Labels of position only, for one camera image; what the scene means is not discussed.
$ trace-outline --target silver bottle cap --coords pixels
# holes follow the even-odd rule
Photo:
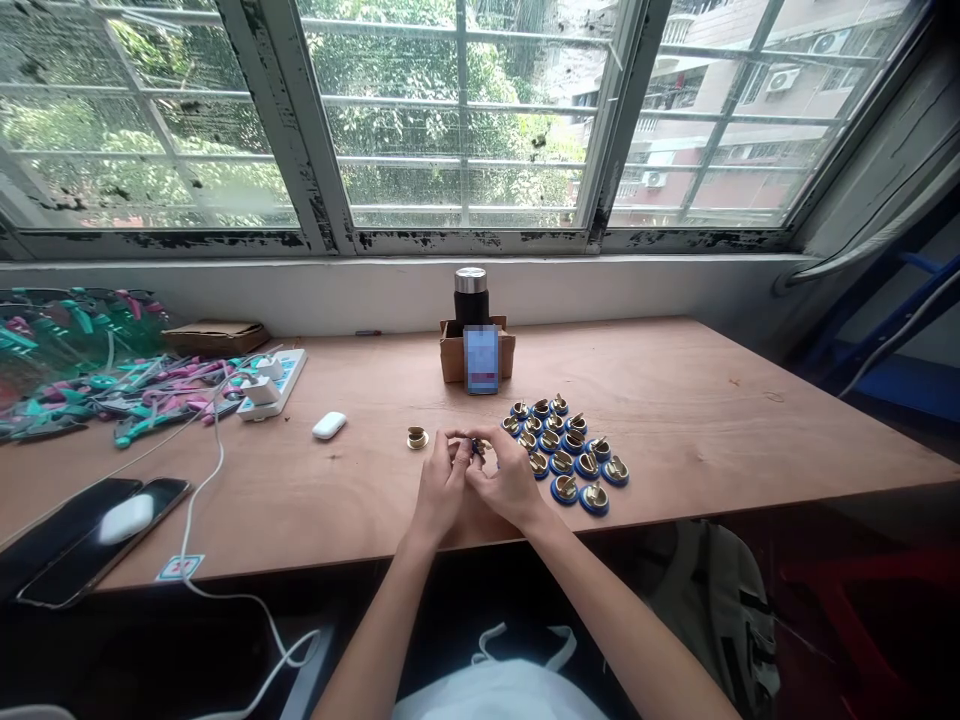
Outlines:
[[[473,294],[487,289],[487,271],[483,268],[460,268],[457,270],[454,289]]]

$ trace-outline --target air conditioner unit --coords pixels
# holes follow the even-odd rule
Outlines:
[[[783,92],[793,87],[793,84],[800,76],[800,68],[792,70],[781,70],[770,76],[770,82],[767,83],[767,92]]]
[[[824,33],[813,43],[810,52],[814,55],[839,55],[848,37],[850,37],[850,28],[834,33]]]
[[[655,170],[645,172],[643,174],[643,184],[647,187],[663,187],[667,184],[667,175]]]

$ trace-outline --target black thermos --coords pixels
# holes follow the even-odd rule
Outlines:
[[[490,324],[490,293],[487,271],[483,268],[460,268],[454,280],[453,306],[456,320],[449,323],[447,337],[463,337],[464,325]]]

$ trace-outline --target sticker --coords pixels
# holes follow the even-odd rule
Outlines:
[[[184,555],[183,556],[183,574],[187,577],[193,575],[206,555]],[[172,582],[180,580],[180,556],[174,555],[170,562],[166,564],[157,579],[154,582]]]

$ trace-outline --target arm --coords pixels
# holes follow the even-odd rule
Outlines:
[[[700,662],[544,503],[527,454],[497,427],[470,430],[493,443],[500,470],[483,472],[475,456],[467,480],[513,523],[553,573],[646,720],[739,716]]]
[[[312,720],[376,720],[393,713],[423,586],[437,547],[456,520],[463,499],[472,446],[469,440],[451,444],[450,438],[457,435],[462,433],[437,431],[433,455],[423,464],[410,528]]]

